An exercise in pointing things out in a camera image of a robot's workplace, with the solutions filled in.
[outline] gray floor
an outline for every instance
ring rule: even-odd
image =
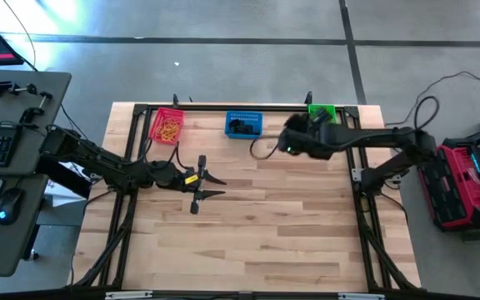
[[[31,33],[116,38],[344,38],[338,0],[9,0]],[[480,41],[477,0],[348,0],[355,39]],[[0,3],[0,31],[21,29]],[[10,40],[32,59],[23,36]],[[73,80],[64,101],[95,142],[103,140],[114,101],[357,103],[346,46],[190,45],[36,42],[37,67]],[[480,47],[357,47],[368,104],[385,121],[402,119],[416,96],[441,76],[480,76]],[[27,69],[26,67],[5,67]],[[473,133],[480,123],[480,82],[448,79],[431,90],[442,104],[427,127],[440,143]],[[94,118],[86,117],[94,112]],[[59,116],[62,125],[66,120]],[[480,296],[480,242],[461,241],[431,223],[412,171],[402,198],[424,288]],[[35,248],[45,257],[21,262],[0,292],[57,288],[66,283],[78,230],[44,227]]]

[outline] orange item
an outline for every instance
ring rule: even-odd
[[[153,121],[149,137],[153,141],[175,145],[183,128],[184,111],[160,107]]]

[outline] wooden table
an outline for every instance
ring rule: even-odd
[[[103,146],[123,155],[134,102],[112,105]],[[363,128],[382,128],[379,106],[359,106]],[[264,133],[278,134],[290,112],[265,112]],[[256,161],[250,141],[223,134],[225,112],[185,112],[180,137],[184,165],[207,155],[207,168],[226,194],[189,212],[192,194],[140,189],[123,280],[124,289],[361,292],[367,291],[357,219],[345,152],[330,161],[276,152]],[[140,133],[135,143],[139,144]],[[262,155],[274,140],[261,141]],[[173,146],[154,142],[148,159],[168,159]],[[388,149],[367,149],[371,166],[390,158]],[[98,184],[94,194],[103,193]],[[400,201],[399,193],[384,192]],[[105,247],[114,195],[90,204],[73,261],[76,281]],[[418,271],[403,212],[377,197],[385,248],[410,282]],[[118,254],[114,254],[111,280]],[[378,260],[372,255],[380,283]]]

